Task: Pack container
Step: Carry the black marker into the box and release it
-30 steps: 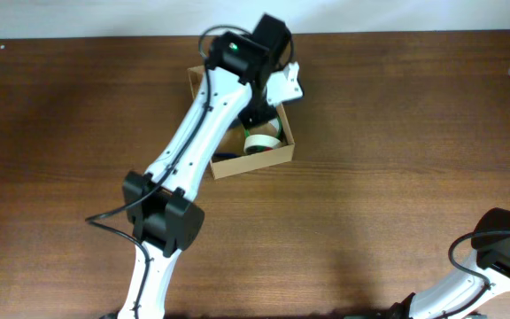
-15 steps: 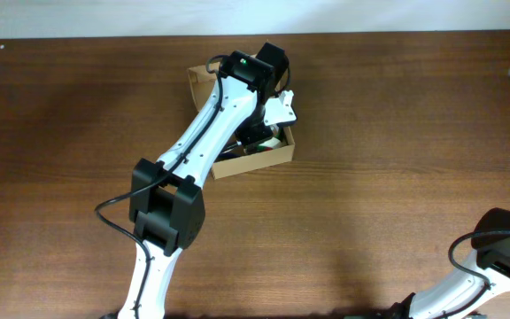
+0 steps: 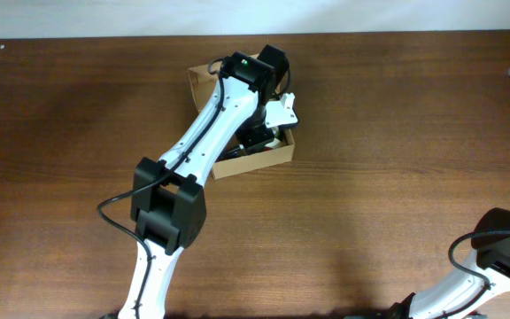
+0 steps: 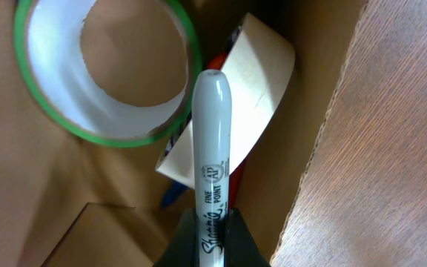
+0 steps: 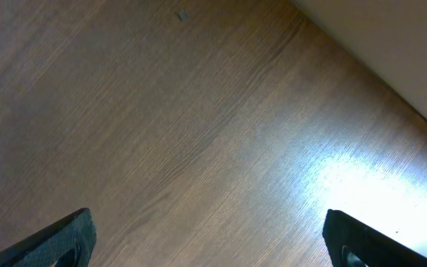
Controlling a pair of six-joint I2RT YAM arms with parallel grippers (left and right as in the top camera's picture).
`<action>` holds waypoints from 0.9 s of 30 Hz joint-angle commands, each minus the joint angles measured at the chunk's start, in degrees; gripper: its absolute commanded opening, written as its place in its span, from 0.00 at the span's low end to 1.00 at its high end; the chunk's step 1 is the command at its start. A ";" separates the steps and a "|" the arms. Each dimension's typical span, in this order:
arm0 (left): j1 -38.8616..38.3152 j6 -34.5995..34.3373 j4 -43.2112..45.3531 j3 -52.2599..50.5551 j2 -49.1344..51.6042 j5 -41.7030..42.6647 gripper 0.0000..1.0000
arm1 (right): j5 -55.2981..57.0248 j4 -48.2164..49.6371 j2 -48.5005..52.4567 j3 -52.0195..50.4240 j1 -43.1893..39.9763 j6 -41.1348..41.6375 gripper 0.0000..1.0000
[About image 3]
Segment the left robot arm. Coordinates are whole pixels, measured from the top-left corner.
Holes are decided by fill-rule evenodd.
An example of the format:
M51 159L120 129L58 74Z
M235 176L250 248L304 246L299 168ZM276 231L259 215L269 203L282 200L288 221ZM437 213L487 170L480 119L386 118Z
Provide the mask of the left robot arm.
M186 133L159 159L141 159L130 191L97 205L137 244L127 299L114 318L164 317L176 262L205 223L204 187L216 162L279 147L279 136L298 125L284 51L268 44L257 57L238 51L216 61L207 66L215 87Z

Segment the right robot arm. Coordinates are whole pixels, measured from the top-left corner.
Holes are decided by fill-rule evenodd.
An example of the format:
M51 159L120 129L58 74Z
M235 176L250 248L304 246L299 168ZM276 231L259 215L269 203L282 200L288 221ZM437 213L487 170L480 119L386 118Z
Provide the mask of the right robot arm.
M448 259L453 271L394 304L386 317L466 318L485 302L510 292L510 211L488 211L473 231L452 242Z

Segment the white masking tape roll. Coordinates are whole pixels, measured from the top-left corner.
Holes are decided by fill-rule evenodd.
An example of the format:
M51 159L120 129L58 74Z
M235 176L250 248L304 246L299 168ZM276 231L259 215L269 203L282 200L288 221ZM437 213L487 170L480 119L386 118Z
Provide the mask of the white masking tape roll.
M266 144L266 148L277 149L282 147L282 131L277 127L272 128L274 133L274 139Z

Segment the brown cardboard box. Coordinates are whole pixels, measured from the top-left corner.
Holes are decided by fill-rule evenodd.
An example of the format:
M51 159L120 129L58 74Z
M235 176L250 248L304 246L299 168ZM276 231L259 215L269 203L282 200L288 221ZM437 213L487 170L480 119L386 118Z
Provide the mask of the brown cardboard box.
M187 70L189 84L195 107L201 113L209 100L217 82L216 75L209 75L207 65L193 66ZM246 153L242 157L218 161L214 163L210 174L214 179L239 175L264 167L271 167L292 161L295 150L295 140L291 128L283 128L282 147L268 152L257 152L251 155ZM226 144L223 151L233 148L240 143L234 135Z

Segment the black permanent marker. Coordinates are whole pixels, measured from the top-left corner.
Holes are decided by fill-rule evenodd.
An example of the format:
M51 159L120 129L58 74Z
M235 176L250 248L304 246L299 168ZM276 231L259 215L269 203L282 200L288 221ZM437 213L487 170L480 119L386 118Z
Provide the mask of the black permanent marker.
M220 154L218 161L235 159L244 156L244 154L245 154L244 147L242 144L239 144L233 148L223 151Z

